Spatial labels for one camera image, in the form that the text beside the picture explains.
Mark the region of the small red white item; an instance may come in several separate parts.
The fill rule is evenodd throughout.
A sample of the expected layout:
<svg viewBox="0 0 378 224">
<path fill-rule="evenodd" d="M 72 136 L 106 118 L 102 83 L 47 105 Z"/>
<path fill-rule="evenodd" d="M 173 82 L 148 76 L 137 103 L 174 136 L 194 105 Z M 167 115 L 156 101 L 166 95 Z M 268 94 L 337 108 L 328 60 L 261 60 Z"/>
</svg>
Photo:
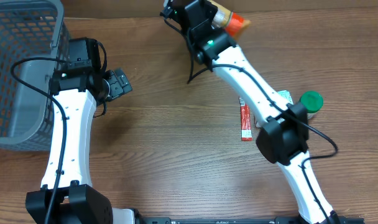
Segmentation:
<svg viewBox="0 0 378 224">
<path fill-rule="evenodd" d="M 245 101 L 239 97 L 241 112 L 241 140 L 252 141 L 251 113 Z"/>
</svg>

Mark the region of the red orange snack bag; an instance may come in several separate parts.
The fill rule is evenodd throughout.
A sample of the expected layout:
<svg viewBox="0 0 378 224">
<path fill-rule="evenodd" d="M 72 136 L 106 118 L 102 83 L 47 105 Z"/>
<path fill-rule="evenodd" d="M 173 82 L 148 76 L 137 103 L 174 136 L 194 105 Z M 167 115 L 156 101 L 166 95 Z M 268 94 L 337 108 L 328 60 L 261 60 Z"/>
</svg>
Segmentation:
<svg viewBox="0 0 378 224">
<path fill-rule="evenodd" d="M 212 21 L 213 27 L 223 28 L 234 40 L 238 40 L 242 36 L 242 33 L 250 26 L 251 21 L 226 9 L 215 1 L 209 0 L 209 2 L 217 7 L 217 12 Z"/>
</svg>

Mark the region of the teal wet wipes pack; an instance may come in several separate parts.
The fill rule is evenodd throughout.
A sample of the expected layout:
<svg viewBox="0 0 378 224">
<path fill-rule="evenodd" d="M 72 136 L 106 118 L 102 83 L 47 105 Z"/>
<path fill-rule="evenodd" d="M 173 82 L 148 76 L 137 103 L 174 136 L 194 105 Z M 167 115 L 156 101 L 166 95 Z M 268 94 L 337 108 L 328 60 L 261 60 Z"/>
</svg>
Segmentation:
<svg viewBox="0 0 378 224">
<path fill-rule="evenodd" d="M 281 90 L 278 92 L 278 94 L 282 96 L 283 98 L 285 98 L 291 105 L 293 104 L 293 100 L 289 91 Z"/>
</svg>

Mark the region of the green lid jar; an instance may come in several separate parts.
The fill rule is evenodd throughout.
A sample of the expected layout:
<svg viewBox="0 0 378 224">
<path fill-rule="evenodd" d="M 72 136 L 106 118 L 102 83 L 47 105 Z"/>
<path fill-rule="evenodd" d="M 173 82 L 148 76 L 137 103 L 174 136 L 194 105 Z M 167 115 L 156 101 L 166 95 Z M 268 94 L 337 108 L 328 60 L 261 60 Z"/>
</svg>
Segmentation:
<svg viewBox="0 0 378 224">
<path fill-rule="evenodd" d="M 308 119 L 314 117 L 314 115 L 322 109 L 324 105 L 324 99 L 317 91 L 307 91 L 300 97 L 300 102 L 307 109 Z"/>
</svg>

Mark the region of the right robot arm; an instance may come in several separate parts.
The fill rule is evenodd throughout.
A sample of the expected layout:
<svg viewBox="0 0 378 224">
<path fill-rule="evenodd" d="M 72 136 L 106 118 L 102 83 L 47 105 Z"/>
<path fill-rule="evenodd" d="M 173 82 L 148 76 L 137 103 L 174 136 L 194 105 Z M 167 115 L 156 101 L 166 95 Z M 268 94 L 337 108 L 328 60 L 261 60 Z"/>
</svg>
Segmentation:
<svg viewBox="0 0 378 224">
<path fill-rule="evenodd" d="M 160 15 L 173 20 L 187 43 L 191 60 L 204 64 L 230 84 L 248 104 L 260 125 L 256 144 L 261 154 L 282 170 L 297 201 L 301 223 L 339 223 L 314 175 L 308 151 L 314 132 L 333 147 L 335 142 L 308 124 L 302 103 L 291 104 L 279 95 L 253 68 L 244 52 L 218 23 L 221 10 L 211 1 L 164 2 Z"/>
</svg>

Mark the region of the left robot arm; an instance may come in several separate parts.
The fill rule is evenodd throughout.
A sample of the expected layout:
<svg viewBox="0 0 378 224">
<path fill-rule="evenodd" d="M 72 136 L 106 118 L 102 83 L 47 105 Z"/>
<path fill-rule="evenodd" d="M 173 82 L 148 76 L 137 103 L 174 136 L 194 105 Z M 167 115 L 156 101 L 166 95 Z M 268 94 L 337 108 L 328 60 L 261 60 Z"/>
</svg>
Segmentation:
<svg viewBox="0 0 378 224">
<path fill-rule="evenodd" d="M 132 208 L 113 208 L 92 186 L 89 169 L 91 125 L 97 106 L 132 91 L 125 73 L 107 68 L 106 51 L 95 39 L 69 41 L 69 59 L 50 80 L 53 133 L 41 188 L 26 195 L 36 223 L 137 223 Z"/>
</svg>

